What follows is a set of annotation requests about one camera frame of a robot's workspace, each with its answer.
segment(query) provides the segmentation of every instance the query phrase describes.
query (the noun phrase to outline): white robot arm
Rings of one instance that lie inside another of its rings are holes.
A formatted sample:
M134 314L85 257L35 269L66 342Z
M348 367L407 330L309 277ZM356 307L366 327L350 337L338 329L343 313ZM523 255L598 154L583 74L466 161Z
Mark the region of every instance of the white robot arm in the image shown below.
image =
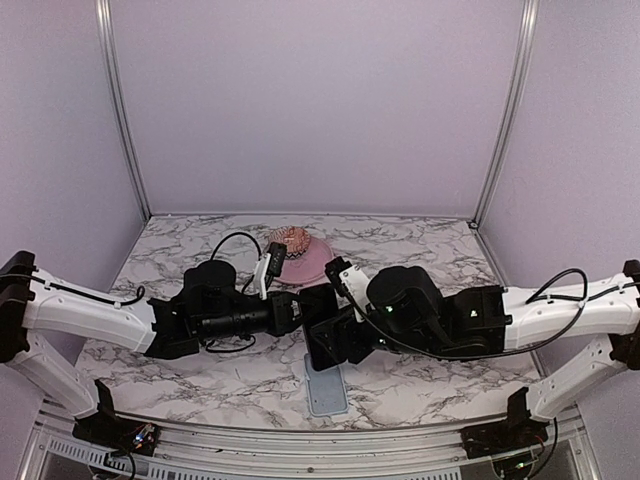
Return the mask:
M316 369L359 363L374 349L468 361L530 352L560 336L595 335L561 369L513 394L505 420L465 428L469 458L546 440L549 422L580 395L627 369L640 370L637 260L597 282L588 283L584 272L570 269L537 291L488 286L450 297L443 297L420 267L390 267L370 280L338 257L326 273L350 306L338 309L323 287L301 292L322 298L325 305L305 312L305 337ZM583 283L550 288L569 273L579 273Z
M18 252L0 268L0 363L60 402L76 420L76 437L151 454L157 428L118 417L109 389L75 369L40 332L104 340L163 359L198 353L211 339L281 336L301 321L294 315L294 295L266 291L285 251L273 244L260 258L259 298L235 290L231 265L210 260L187 270L183 290L169 301L144 301L144 289L124 300L73 285L37 269L33 254Z

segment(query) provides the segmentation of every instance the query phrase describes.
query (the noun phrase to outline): white marble surface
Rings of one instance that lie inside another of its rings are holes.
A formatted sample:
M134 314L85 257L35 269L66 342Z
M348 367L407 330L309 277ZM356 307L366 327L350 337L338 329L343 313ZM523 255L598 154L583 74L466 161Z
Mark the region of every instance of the white marble surface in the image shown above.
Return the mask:
M466 224L457 220L344 216L154 217L134 248L115 290L144 284L167 298L182 274L210 255L226 234L243 230L263 244L272 228L300 225L370 276L390 265L422 265L445 295L495 279ZM244 282L256 260L238 238L221 249ZM238 354L200 353L174 361L145 358L91 340L78 366L101 378L119 410L172 420L254 428L366 429L428 424L504 412L507 397L538 378L529 355L468 363L375 352L342 372L350 409L314 418L304 382L301 331Z

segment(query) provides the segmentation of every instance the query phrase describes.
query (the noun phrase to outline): purple wall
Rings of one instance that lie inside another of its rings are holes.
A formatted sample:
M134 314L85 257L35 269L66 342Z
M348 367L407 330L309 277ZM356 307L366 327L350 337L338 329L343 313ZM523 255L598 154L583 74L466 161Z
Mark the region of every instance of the purple wall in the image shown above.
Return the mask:
M531 70L484 225L511 282L640 258L640 4L543 1ZM543 353L553 368L579 340ZM580 402L605 480L637 478L640 377Z
M112 3L155 213L472 216L522 2Z
M118 140L93 2L0 5L0 264L19 249L107 289L142 221ZM68 358L79 339L52 338ZM0 366L0 471L15 478L41 394Z

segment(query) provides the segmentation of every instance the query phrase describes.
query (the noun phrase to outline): wire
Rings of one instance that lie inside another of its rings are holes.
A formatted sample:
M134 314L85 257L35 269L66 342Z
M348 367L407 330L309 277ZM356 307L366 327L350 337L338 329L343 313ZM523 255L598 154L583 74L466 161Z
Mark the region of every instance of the wire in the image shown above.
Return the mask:
M538 468L534 473L529 475L529 480L531 480L532 478L535 478L538 475L540 475L540 472L542 472L542 470L544 470L544 468L549 464L549 461L551 460L551 457L553 457L553 454L556 451L556 447L558 446L558 419L557 418L553 419L553 427L555 428L556 433L555 433L555 436L553 438L553 446L551 447L551 450L549 451L549 455L547 455L547 458L544 459L544 462L542 462L542 465L540 465L540 468Z
M586 300L588 297L587 294L587 289L588 287L588 280L587 280L587 274L584 273L583 270L580 270L579 268L567 268L566 270L563 270L562 272L558 273L555 277L553 277L551 280L547 281L543 286L541 286L536 293L534 293L533 295L531 295L524 303L526 305L530 304L531 302L534 302L537 300L537 298L545 291L547 290L550 286L552 286L554 283L556 283L558 280L563 279L564 277L571 275L572 273L577 273L578 275L580 275L582 277L583 280L583 286L584 286L584 290L583 290L583 294L582 294L582 298L580 298L579 300Z
M249 288L249 285L251 285L251 282L253 282L253 274L249 277L249 279L244 283L244 285L242 286L242 291L240 293L242 293L244 295L244 292L247 291L247 288Z
M137 434L138 432L140 432L144 427L146 427L147 425L149 425L148 423L143 423L142 425L138 425L136 428L134 428L133 430L131 430L129 433L125 433L124 435L122 435L122 437L120 438L124 438L124 437L128 437L129 435L133 435L134 433Z
M630 282L630 283L625 283L624 285L622 285L622 287L619 286L615 286L615 287L610 287L607 288L606 290L603 290L599 293L596 293L595 295L592 295L589 297L589 299L587 301L592 302L594 300L598 300L599 298L604 297L605 295L609 295L613 292L618 292L618 291L622 291L626 288L631 288L631 287L637 287L640 286L640 282ZM571 301L571 302L579 302L580 301L580 297L574 297L571 295L543 295L543 296L539 296L537 298L534 298L533 300L531 300L530 303L532 302L539 302L540 300L567 300L567 301Z
M119 473L107 472L101 468L92 467L87 464L87 469L89 469L89 473L91 474L91 480L115 480L120 477Z
M242 347L239 347L239 348L232 348L229 350L218 350L218 349L211 348L215 342L216 342L215 340L211 340L211 342L209 342L207 346L204 347L205 351L209 353L238 353L238 352L244 352L245 350L253 347L256 344L256 337L255 335L251 335L249 337L249 343L247 345L243 345Z
M545 347L547 345L549 345L552 342L555 342L558 338L562 337L565 333L567 333L575 324L576 322L580 319L580 316L582 315L582 312L584 311L584 307L585 307L585 300L587 299L588 296L588 289L589 289L589 280L587 279L587 274L584 273L584 271L578 269L578 268L571 268L568 270L565 270L561 273L559 273L558 275L556 275L555 277L553 277L551 280L549 280L547 283L545 283L540 289L538 289L538 291L536 293L534 293L531 297L529 297L529 300L527 300L527 302L529 302L531 299L534 299L537 295L540 295L542 292L544 292L547 288L549 288L551 285L553 285L555 282L557 282L558 280L560 280L561 278L570 275L571 273L577 273L582 277L582 282L583 282L583 292L582 292L582 298L580 298L580 304L578 307L578 311L576 312L576 314L574 315L574 317L571 319L571 321L562 329L560 330L558 333L552 335L551 337L549 337L546 340L542 340L541 342L538 343L534 343L528 347L524 347L524 348L519 348L516 350L510 350L508 352L501 352L501 353L492 353L492 354L488 354L488 355L475 355L475 356L462 356L462 357L447 357L447 356L443 356L443 355L436 355L430 352L426 352L420 348L414 347L412 345L406 344L404 342L401 342L400 340L397 340L396 338L394 338L393 336L389 335L387 332L385 332L384 330L382 330L380 327L378 327L370 318L369 316L364 312L364 310L360 307L360 305L358 305L358 302L355 301L355 299L353 298L353 296L351 295L350 292L346 291L345 292L345 296L347 297L347 300L349 301L349 303L351 304L351 306L353 306L353 308L355 308L357 310L357 312L362 316L362 318L371 326L373 327L373 329L378 332L380 335L382 335L383 337L385 337L387 340L392 341L393 343L412 350L416 353L419 353L421 355L425 355L427 357L431 357L431 358L435 358L436 360L447 360L447 361L470 361L470 360L484 360L484 359L490 359L490 358L503 358L503 357L511 357L513 355L520 355L521 353L528 353L528 352L533 352L534 350L538 350L539 348Z
M145 288L144 286L140 285L137 290L136 290L136 296L135 298L132 298L131 300L123 300L123 301L119 301L119 300L112 300L110 298L104 298L104 297L99 297L97 295L93 295L91 293L87 293L87 292L83 292L82 290L76 290L75 288L71 288L71 287L67 287L66 285L61 285L59 283L54 283L54 282L50 282L47 284L47 281L40 278L40 277L35 277L33 275L24 275L21 273L7 273L4 275L0 275L0 280L2 280L3 278L22 278L25 280L33 280L34 282L38 282L42 285L45 285L45 287L50 287L50 288L55 288L56 290L62 290L64 292L68 292L68 293L72 293L74 295L78 295L80 297L84 297L84 298L88 298L89 300L94 300L96 302L100 302L100 303L106 303L107 305L116 305L116 304L120 304L123 307L127 307L129 305L133 305L135 303L138 303L140 300L142 300L144 298L145 295Z
M240 236L247 237L249 240L253 242L253 244L256 247L256 250L258 251L258 259L260 259L260 257L262 257L262 250L260 249L260 244L258 244L258 241L256 240L256 238L253 235L246 232L233 232L227 235L226 237L224 237L222 240L220 240L220 242L218 242L218 245L216 245L216 248L213 249L213 253L211 254L210 260L213 260L215 258L216 253L218 253L218 250L220 250L220 247L224 244L224 242L226 242L230 238L240 237Z
M138 473L137 468L136 468L136 461L133 458L133 455L131 455L131 452L129 452L128 450L121 448L120 450L116 450L115 452L112 452L110 454L111 457L127 457L129 458L129 461L131 462L131 475L129 476L129 480L135 480L136 478L136 474Z
M544 446L544 440L542 440L542 437L539 437L538 435L536 435L535 437L536 437L536 440L538 440L540 447L542 448L542 450L540 450L540 453L538 455L542 455L546 449L546 447Z

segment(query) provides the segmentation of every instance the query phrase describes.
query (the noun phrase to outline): aluminum frame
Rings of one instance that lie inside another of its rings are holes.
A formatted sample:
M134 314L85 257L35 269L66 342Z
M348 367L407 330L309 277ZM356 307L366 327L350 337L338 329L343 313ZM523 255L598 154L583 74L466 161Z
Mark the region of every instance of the aluminum frame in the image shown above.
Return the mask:
M120 142L124 153L127 171L131 178L131 184L136 197L136 203L142 220L146 224L151 218L151 207L147 197L142 173L138 164L136 149L133 145L133 137L129 127L129 120L124 104L124 94L120 82L120 71L118 68L118 57L116 55L116 44L113 36L113 25L111 23L111 3L110 0L96 0L96 14L98 19L98 32L100 34L100 44L104 56L105 69L107 73L107 83L111 101L120 135Z
M491 200L498 185L498 178L507 155L518 107L522 101L529 64L531 63L531 52L533 49L535 27L538 20L539 3L539 0L525 0L524 2L520 35L518 37L518 46L516 48L516 57L511 75L511 84L509 85L509 93L507 95L507 103L505 105L491 163L489 164L489 170L472 220L477 225L477 228L482 227L489 211Z
M153 420L162 428L154 456L136 455L139 478L154 480L167 477L408 480L423 476L439 480L438 475L450 480L449 475L454 475L460 467L489 460L488 457L466 458L460 429L501 418L492 416L389 430L286 431L215 427L122 415ZM558 420L559 441L570 442L579 478L598 479L594 476L597 468L592 462L593 452L577 409L565 410ZM73 438L72 427L73 419L68 413L53 400L45 399L29 437L18 478L39 478L48 453L104 468L108 449ZM555 433L552 426L548 432L548 444L551 444ZM105 469L126 472L128 462L118 459L107 463Z

